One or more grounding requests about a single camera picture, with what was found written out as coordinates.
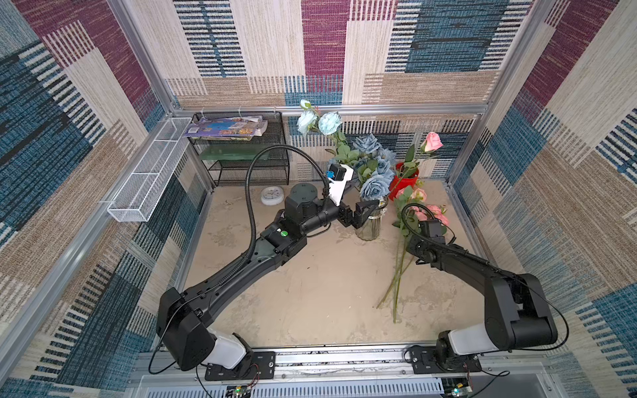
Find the bouquet of blue roses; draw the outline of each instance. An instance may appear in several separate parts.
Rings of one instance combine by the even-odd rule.
[[[374,134],[358,137],[350,146],[340,128],[343,121],[338,112],[321,116],[305,99],[301,101],[301,107],[304,111],[297,121],[298,131],[304,135],[308,131],[318,131],[334,141],[336,150],[326,149],[334,155],[327,162],[328,167],[337,163],[346,164],[354,169],[352,180],[364,201],[382,199],[389,195],[389,185],[396,175],[396,154],[383,148]]]

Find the magazine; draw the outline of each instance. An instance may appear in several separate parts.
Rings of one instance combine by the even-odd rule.
[[[268,128],[268,121],[262,116],[206,119],[202,118],[186,128],[184,137],[216,140],[250,141],[260,137]]]

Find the green tray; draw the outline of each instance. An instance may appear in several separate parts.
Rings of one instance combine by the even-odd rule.
[[[252,160],[263,149],[273,144],[211,144],[201,152],[201,160]],[[265,153],[260,160],[269,158],[271,151]]]

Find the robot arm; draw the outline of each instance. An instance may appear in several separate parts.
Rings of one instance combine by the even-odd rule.
[[[297,148],[278,147],[302,153]],[[171,288],[162,295],[157,314],[157,335],[181,370],[187,371],[205,363],[235,368],[237,374],[244,374],[250,367],[252,352],[239,336],[210,333],[207,327],[251,284],[303,249],[311,231],[336,220],[345,227],[353,225],[359,228],[363,225],[377,208],[378,201],[359,202],[355,211],[341,203],[345,183],[352,175],[350,171],[345,165],[331,166],[327,174],[331,183],[328,188],[324,178],[323,199],[318,199],[313,185],[295,185],[285,199],[285,209],[278,212],[274,222],[255,240],[252,253],[248,249],[219,272],[181,294]],[[249,205],[248,212],[254,229]],[[413,233],[407,249],[419,259],[417,264],[431,264],[456,275],[485,297],[484,324],[442,332],[436,343],[436,363],[452,369],[467,354],[512,350],[556,341],[557,329],[537,278],[498,269],[460,246],[446,245],[438,220],[427,220],[419,226],[422,234]]]

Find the red flower pot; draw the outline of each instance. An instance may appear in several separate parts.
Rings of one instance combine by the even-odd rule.
[[[400,168],[403,166],[403,163],[397,163],[396,164],[396,170],[400,170]],[[394,198],[396,197],[396,194],[398,193],[398,191],[400,191],[401,189],[405,188],[405,187],[409,187],[410,185],[413,187],[416,185],[416,181],[418,181],[418,170],[416,170],[416,173],[413,175],[413,177],[411,178],[403,178],[402,180],[400,180],[400,178],[398,178],[398,176],[394,176],[394,180],[392,181],[391,184],[389,184],[389,199],[390,200],[394,200]]]

